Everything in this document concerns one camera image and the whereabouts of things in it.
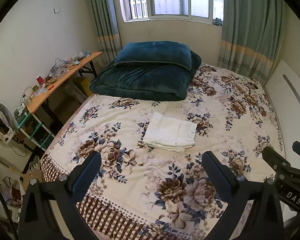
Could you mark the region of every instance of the window sill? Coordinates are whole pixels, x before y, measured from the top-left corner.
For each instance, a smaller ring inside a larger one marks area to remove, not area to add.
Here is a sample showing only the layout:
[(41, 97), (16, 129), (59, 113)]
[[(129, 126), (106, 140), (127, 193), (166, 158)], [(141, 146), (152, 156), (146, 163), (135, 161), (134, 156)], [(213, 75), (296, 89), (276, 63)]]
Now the window sill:
[(184, 22), (196, 22), (196, 23), (202, 23), (202, 24), (208, 24), (208, 25), (212, 25), (215, 27), (220, 27), (222, 28), (222, 26), (218, 26), (218, 25), (214, 25), (212, 23), (209, 22), (201, 22), (201, 21), (196, 21), (196, 20), (188, 20), (188, 19), (178, 19), (178, 18), (143, 18), (143, 19), (134, 19), (134, 20), (128, 20), (125, 21), (124, 23), (131, 23), (131, 22), (144, 22), (144, 21), (162, 21), (162, 20), (169, 20), (169, 21), (184, 21)]

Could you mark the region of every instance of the window frame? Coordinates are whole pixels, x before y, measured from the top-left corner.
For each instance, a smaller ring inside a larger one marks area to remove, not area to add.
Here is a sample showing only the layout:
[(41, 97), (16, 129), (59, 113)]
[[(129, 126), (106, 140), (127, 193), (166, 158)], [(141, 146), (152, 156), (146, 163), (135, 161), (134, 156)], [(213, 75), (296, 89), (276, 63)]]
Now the window frame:
[(191, 15), (191, 0), (188, 0), (188, 16), (186, 15), (172, 15), (172, 14), (160, 14), (156, 15), (154, 13), (154, 0), (146, 0), (147, 9), (148, 9), (148, 17), (143, 18), (132, 18), (132, 11), (130, 7), (130, 0), (124, 0), (124, 8), (125, 8), (125, 22), (133, 22), (133, 21), (143, 21), (143, 20), (186, 20), (200, 23), (208, 23), (212, 24), (213, 22), (213, 0), (209, 0), (209, 18), (192, 16)]

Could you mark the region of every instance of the folded white clothing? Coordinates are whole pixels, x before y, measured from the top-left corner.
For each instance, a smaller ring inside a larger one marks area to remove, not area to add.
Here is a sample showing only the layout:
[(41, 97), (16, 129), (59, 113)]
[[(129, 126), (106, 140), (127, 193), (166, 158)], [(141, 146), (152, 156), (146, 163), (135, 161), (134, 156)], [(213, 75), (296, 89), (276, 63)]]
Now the folded white clothing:
[(164, 117), (154, 112), (143, 137), (143, 143), (166, 150), (182, 151), (194, 145), (196, 127), (197, 124), (193, 122)]

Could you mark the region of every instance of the yellow box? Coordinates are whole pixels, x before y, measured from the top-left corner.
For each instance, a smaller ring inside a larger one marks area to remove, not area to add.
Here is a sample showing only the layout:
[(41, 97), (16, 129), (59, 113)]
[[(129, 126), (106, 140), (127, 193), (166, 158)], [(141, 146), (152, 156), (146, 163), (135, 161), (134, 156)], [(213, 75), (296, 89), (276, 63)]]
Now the yellow box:
[(72, 83), (80, 89), (87, 97), (91, 96), (93, 93), (89, 89), (90, 81), (88, 77), (76, 77), (72, 80)]

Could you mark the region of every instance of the bedspread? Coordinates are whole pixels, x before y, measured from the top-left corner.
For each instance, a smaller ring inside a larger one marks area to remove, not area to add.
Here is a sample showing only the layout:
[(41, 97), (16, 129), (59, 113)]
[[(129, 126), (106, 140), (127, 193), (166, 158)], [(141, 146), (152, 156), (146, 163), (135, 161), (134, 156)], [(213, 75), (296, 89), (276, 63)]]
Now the bedspread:
[[(184, 153), (142, 142), (153, 111), (197, 124)], [(203, 239), (226, 208), (201, 166), (212, 151), (234, 174), (273, 177), (262, 150), (283, 153), (276, 117), (260, 83), (206, 64), (178, 102), (94, 95), (41, 159), (46, 181), (69, 174), (92, 150), (101, 169), (77, 204), (87, 224), (111, 239)]]

